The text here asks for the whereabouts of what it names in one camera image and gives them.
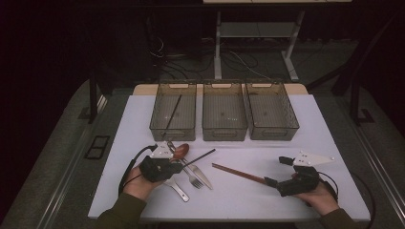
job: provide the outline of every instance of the sleeve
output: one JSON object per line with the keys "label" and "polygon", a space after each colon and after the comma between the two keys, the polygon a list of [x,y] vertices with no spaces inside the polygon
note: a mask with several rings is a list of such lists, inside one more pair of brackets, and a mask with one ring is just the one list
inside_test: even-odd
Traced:
{"label": "sleeve", "polygon": [[334,210],[320,218],[326,229],[359,229],[359,226],[342,208]]}
{"label": "sleeve", "polygon": [[146,202],[122,193],[113,208],[103,212],[96,221],[95,229],[139,228],[139,218]]}

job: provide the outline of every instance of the wooden stick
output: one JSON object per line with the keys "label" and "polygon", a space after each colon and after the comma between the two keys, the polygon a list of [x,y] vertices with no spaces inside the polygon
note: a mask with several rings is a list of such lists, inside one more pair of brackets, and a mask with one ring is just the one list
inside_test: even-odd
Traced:
{"label": "wooden stick", "polygon": [[237,175],[237,176],[240,176],[240,177],[244,177],[244,178],[247,178],[247,179],[250,179],[250,180],[254,180],[254,181],[262,183],[262,184],[266,184],[266,181],[261,177],[256,177],[254,175],[246,174],[244,172],[237,171],[237,170],[234,170],[234,169],[230,169],[230,168],[227,168],[227,167],[224,167],[222,165],[215,164],[215,163],[212,163],[212,167],[220,169],[220,170],[224,170],[226,172],[229,172],[230,174],[234,174],[234,175]]}

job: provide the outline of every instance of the metal fork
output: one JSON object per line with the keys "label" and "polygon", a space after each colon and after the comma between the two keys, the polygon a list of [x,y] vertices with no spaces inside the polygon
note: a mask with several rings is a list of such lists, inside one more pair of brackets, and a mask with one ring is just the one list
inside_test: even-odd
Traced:
{"label": "metal fork", "polygon": [[191,183],[194,187],[196,187],[196,188],[198,188],[198,189],[200,189],[201,187],[203,187],[203,184],[202,184],[196,177],[190,175],[190,173],[188,173],[188,171],[187,171],[185,168],[183,168],[183,170],[188,174],[188,180],[190,180],[190,183]]}

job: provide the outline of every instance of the person's hand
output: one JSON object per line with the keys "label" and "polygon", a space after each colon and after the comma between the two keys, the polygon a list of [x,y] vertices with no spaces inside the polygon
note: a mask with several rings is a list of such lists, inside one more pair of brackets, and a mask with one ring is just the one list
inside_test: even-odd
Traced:
{"label": "person's hand", "polygon": [[340,208],[328,191],[328,188],[322,182],[319,182],[314,190],[294,195],[294,197],[310,204],[321,216]]}
{"label": "person's hand", "polygon": [[152,190],[161,185],[164,180],[158,182],[151,182],[147,180],[145,177],[143,177],[143,175],[140,174],[140,169],[137,166],[129,172],[126,182],[127,183],[122,191],[123,193],[146,201]]}

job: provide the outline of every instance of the white table surface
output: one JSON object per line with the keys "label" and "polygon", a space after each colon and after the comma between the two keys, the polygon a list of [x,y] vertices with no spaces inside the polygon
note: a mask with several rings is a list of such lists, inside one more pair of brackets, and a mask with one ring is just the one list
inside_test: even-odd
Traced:
{"label": "white table surface", "polygon": [[[214,189],[194,188],[184,172],[174,175],[183,191],[190,197],[183,202],[171,188],[161,185],[148,199],[142,221],[303,221],[319,216],[300,199],[282,198],[276,189],[215,169],[217,163],[257,177],[279,181],[290,179],[291,166],[278,162],[279,156],[296,157],[300,151],[321,156],[333,156],[335,161],[314,166],[331,176],[339,187],[339,205],[354,220],[370,220],[370,213],[339,154],[330,131],[312,95],[290,95],[290,102],[300,124],[292,141],[254,141],[247,132],[242,142],[205,142],[201,127],[203,97],[197,96],[195,141],[187,142],[190,161],[211,149],[213,154],[197,161],[210,179]],[[154,141],[149,130],[155,97],[132,95],[128,99],[117,135],[98,184],[89,218],[97,218],[117,200],[117,187],[131,159]],[[173,142],[179,146],[184,142]],[[149,155],[139,157],[137,164]]]}

